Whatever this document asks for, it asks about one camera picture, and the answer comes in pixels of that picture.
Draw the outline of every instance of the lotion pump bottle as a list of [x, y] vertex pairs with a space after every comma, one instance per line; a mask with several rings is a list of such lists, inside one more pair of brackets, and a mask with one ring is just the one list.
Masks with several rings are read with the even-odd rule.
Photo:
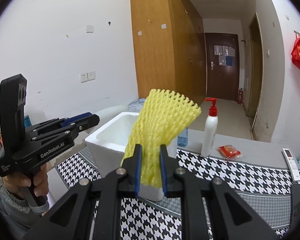
[[204, 137], [202, 142], [201, 156], [208, 157], [212, 150], [214, 138], [216, 136], [216, 130], [218, 125], [218, 110], [216, 107], [216, 98], [206, 98], [204, 101], [211, 101], [212, 106], [209, 109], [209, 115], [206, 120], [206, 126], [204, 129]]

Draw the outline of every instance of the yellow foam net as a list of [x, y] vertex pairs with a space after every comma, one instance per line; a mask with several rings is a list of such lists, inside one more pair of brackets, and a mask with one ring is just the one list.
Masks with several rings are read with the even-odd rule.
[[136, 144], [141, 144], [141, 183], [162, 187], [160, 145], [168, 146], [200, 113], [201, 108], [184, 95], [169, 90], [152, 89], [133, 125], [122, 162], [133, 156]]

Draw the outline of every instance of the person's arm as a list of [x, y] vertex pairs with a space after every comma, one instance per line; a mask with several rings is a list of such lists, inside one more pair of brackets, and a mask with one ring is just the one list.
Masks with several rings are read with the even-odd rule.
[[[0, 211], [8, 222], [11, 231], [18, 236], [24, 235], [41, 216], [32, 212], [19, 186], [28, 187], [31, 181], [25, 175], [16, 172], [13, 175], [0, 177]], [[46, 165], [34, 176], [34, 193], [37, 196], [47, 195], [48, 176]]]

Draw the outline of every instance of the gray sleeve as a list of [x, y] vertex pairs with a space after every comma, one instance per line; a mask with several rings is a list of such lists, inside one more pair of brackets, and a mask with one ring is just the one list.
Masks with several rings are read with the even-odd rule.
[[0, 177], [0, 210], [12, 221], [28, 230], [41, 216], [32, 212], [26, 200], [19, 200], [4, 186]]

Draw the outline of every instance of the houndstooth tablecloth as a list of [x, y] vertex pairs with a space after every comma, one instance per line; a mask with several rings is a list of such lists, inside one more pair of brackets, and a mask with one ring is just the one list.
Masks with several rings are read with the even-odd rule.
[[[214, 157], [204, 158], [185, 150], [178, 150], [177, 159], [181, 167], [187, 168], [199, 178], [211, 180], [214, 176], [220, 176], [275, 230], [276, 234], [283, 236], [287, 232], [290, 223], [292, 184], [289, 170], [225, 161]], [[57, 170], [67, 187], [72, 187], [81, 178], [101, 179], [87, 147], [59, 164]], [[207, 212], [206, 216], [209, 238], [212, 239]], [[181, 240], [180, 199], [164, 198], [155, 203], [144, 199], [123, 199], [121, 238]]]

